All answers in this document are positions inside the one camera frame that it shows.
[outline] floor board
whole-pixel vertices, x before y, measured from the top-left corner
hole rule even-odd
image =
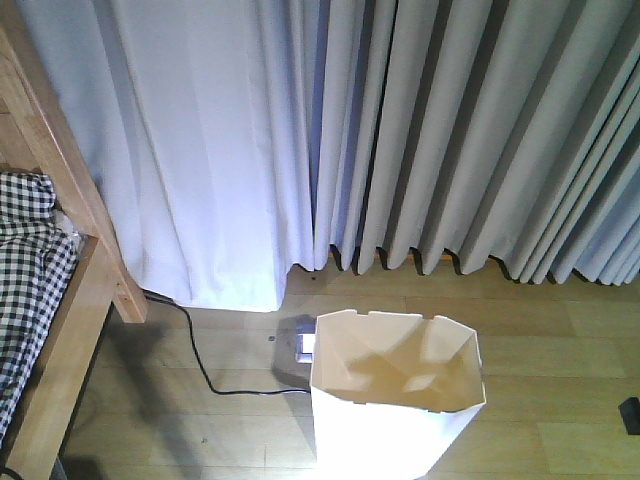
[[[640,285],[572,277],[522,285],[496,262],[468,276],[443,260],[364,275],[294,267],[278,312],[193,309],[196,341],[222,389],[304,386],[295,325],[355,308],[442,314],[476,328],[488,404],[429,480],[640,479],[640,437],[617,406],[640,391]],[[70,480],[311,480],[310,398],[210,394],[180,312],[112,318],[64,455]]]

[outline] curtain fold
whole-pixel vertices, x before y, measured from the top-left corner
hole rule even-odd
[[[638,2],[19,5],[134,278],[185,305],[278,308],[331,246],[638,273]]]

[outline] white paper bag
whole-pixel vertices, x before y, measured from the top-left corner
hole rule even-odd
[[[311,398],[318,473],[415,480],[486,402],[476,331],[449,318],[318,317]]]

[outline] power cord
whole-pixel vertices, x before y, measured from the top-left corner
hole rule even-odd
[[[23,478],[15,470],[9,467],[0,467],[0,475],[9,475],[13,480],[23,480]]]
[[[147,300],[152,302],[161,303],[163,305],[168,305],[170,307],[176,308],[180,310],[187,319],[187,324],[189,325],[189,338],[191,340],[191,347],[193,349],[193,354],[196,357],[196,361],[198,362],[198,367],[200,368],[200,372],[207,382],[207,386],[209,390],[211,390],[216,395],[281,395],[283,393],[307,393],[310,394],[311,390],[307,390],[304,388],[284,388],[282,390],[268,390],[268,391],[260,391],[260,390],[218,390],[209,378],[209,374],[207,373],[204,365],[202,363],[202,359],[200,358],[200,353],[198,352],[198,347],[196,346],[196,339],[193,332],[193,321],[191,320],[191,315],[189,311],[178,305],[176,302],[171,300],[170,298],[164,297],[158,293],[150,292],[148,290],[144,290],[144,296]]]

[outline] checkered bedding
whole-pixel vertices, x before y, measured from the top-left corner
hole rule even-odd
[[[45,175],[0,172],[0,445],[77,260]]]

